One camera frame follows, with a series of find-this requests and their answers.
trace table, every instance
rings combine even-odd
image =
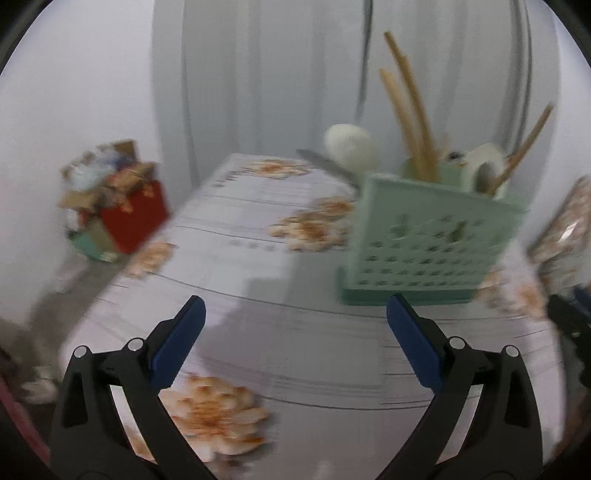
[[[404,444],[432,393],[421,387],[385,321],[384,307],[339,303],[335,271],[344,249],[289,252],[267,229],[318,197],[348,186],[312,170],[284,180],[234,175],[260,157],[232,155],[159,232],[177,245],[156,275],[120,275],[105,289],[60,353],[121,348],[201,296],[206,326],[173,388],[189,373],[215,375],[258,395],[272,416],[265,445],[231,478],[373,479]],[[474,348],[522,352],[534,386],[547,457],[560,439],[564,381],[551,323],[464,305],[418,307],[447,336]],[[115,392],[124,423],[131,423]],[[453,455],[478,401],[473,387],[444,455]]]

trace perforated basket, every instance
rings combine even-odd
[[[524,213],[515,201],[370,174],[337,275],[341,298],[383,305],[402,293],[413,304],[468,302]]]

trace chopstick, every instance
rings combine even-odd
[[[417,173],[417,180],[428,181],[429,175],[427,172],[427,166],[423,161],[422,152],[417,144],[417,139],[413,134],[413,122],[408,113],[407,106],[404,103],[402,92],[398,87],[396,78],[384,69],[379,70],[379,76],[382,79],[384,88],[386,88],[390,103],[392,104],[392,110],[394,110],[400,121],[402,134]]]
[[[437,152],[433,142],[433,135],[431,133],[431,126],[427,118],[427,112],[421,94],[418,91],[417,83],[414,80],[413,70],[410,66],[408,58],[403,55],[402,51],[398,47],[396,40],[392,32],[384,32],[384,38],[386,43],[394,57],[394,60],[398,64],[398,68],[402,73],[402,78],[406,83],[408,93],[412,101],[414,112],[418,118],[418,124],[421,128],[421,136],[423,140],[423,151],[427,167],[428,180],[432,182],[439,182],[439,171],[437,169]]]
[[[531,146],[537,140],[540,132],[544,128],[544,125],[548,121],[548,117],[552,113],[553,109],[554,109],[554,105],[552,105],[552,103],[548,104],[548,106],[544,109],[544,112],[542,112],[542,115],[538,119],[537,123],[535,124],[534,129],[531,131],[530,135],[527,137],[525,142],[519,148],[517,153],[515,153],[515,155],[513,155],[509,159],[507,166],[505,167],[505,170],[503,171],[503,173],[501,173],[501,175],[499,175],[497,178],[494,179],[491,186],[486,191],[486,194],[488,194],[490,196],[494,196],[496,191],[499,189],[499,187],[501,185],[503,185],[509,179],[509,177],[511,176],[513,171],[517,168],[517,166],[519,165],[521,160],[523,160],[523,158],[525,157],[527,152],[529,152]]]

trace red box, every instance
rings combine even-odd
[[[134,253],[168,218],[160,182],[154,181],[150,185],[154,191],[153,196],[146,196],[140,190],[129,197],[131,212],[126,212],[120,206],[100,211],[100,218],[121,253]]]

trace white wall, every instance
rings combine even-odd
[[[135,138],[161,160],[152,95],[154,0],[54,0],[0,75],[0,316],[26,324],[67,251],[59,168]]]
[[[574,182],[591,174],[591,67],[566,27],[553,17],[560,50],[557,126],[544,176],[519,234],[525,245],[555,217]]]

